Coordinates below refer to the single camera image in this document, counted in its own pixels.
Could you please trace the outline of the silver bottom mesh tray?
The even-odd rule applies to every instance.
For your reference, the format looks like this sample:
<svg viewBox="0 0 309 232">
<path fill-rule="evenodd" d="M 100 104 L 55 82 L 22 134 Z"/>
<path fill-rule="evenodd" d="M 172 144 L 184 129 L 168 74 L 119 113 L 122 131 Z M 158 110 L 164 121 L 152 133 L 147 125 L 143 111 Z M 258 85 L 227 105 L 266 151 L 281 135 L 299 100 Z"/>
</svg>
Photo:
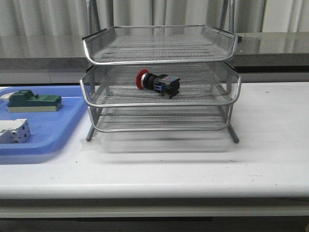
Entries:
<svg viewBox="0 0 309 232">
<path fill-rule="evenodd" d="M 232 106 L 88 107 L 100 132 L 220 131 L 230 125 Z"/>
</svg>

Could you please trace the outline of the green and beige switch block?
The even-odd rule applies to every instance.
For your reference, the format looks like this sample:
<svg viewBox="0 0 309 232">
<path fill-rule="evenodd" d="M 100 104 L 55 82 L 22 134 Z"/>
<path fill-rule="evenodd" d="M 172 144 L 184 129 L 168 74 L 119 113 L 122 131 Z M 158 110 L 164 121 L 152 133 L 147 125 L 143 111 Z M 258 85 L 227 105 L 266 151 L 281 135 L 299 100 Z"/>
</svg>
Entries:
<svg viewBox="0 0 309 232">
<path fill-rule="evenodd" d="M 56 112 L 62 107 L 59 95 L 34 94 L 31 90 L 19 90 L 8 98 L 7 108 L 10 113 Z"/>
</svg>

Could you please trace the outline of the blue plastic tray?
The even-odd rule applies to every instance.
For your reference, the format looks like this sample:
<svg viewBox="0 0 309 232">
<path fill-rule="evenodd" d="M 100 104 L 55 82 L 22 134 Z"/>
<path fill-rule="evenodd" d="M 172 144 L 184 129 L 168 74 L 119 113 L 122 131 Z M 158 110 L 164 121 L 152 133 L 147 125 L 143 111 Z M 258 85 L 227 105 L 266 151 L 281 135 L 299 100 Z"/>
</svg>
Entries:
<svg viewBox="0 0 309 232">
<path fill-rule="evenodd" d="M 0 94 L 19 90 L 32 90 L 35 94 L 59 95 L 62 107 L 56 112 L 9 113 L 7 103 L 0 101 L 1 120 L 27 119 L 30 137 L 25 143 L 1 144 L 0 154 L 42 155 L 60 149 L 71 136 L 81 117 L 85 114 L 86 103 L 80 86 L 22 86 L 7 87 Z"/>
</svg>

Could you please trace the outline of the silver top mesh tray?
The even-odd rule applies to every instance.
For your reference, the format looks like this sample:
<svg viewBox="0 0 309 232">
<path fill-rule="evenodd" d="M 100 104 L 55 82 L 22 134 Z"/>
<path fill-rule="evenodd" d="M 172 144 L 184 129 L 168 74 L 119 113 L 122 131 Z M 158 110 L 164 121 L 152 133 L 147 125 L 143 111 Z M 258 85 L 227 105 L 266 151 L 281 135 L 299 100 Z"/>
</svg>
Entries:
<svg viewBox="0 0 309 232">
<path fill-rule="evenodd" d="M 239 37 L 208 25 L 113 26 L 83 38 L 94 65 L 227 61 Z"/>
</svg>

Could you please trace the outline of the red emergency stop button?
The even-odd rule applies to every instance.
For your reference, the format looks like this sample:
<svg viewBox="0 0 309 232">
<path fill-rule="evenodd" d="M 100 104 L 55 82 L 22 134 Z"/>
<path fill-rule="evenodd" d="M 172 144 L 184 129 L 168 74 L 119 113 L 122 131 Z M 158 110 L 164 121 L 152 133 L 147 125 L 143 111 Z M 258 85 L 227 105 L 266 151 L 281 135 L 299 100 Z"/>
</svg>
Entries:
<svg viewBox="0 0 309 232">
<path fill-rule="evenodd" d="M 167 74 L 155 75 L 147 69 L 140 70 L 136 76 L 138 89 L 149 89 L 161 96 L 169 95 L 169 98 L 179 94 L 180 78 Z"/>
</svg>

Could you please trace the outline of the silver mesh tray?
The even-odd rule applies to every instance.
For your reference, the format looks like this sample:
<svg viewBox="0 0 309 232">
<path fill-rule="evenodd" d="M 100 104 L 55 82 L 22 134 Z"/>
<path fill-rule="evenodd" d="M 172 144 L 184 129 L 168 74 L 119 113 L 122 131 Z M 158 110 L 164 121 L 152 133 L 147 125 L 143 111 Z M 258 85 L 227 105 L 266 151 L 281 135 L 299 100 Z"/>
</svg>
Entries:
<svg viewBox="0 0 309 232">
<path fill-rule="evenodd" d="M 180 78 L 179 93 L 171 99 L 136 86 L 137 73 Z M 96 108 L 167 105 L 232 105 L 240 94 L 241 77 L 225 62 L 94 66 L 80 80 L 84 99 Z"/>
<path fill-rule="evenodd" d="M 230 125 L 232 106 L 88 107 L 100 132 L 220 131 Z"/>
<path fill-rule="evenodd" d="M 239 37 L 208 25 L 113 26 L 83 38 L 94 65 L 227 61 Z"/>
</svg>

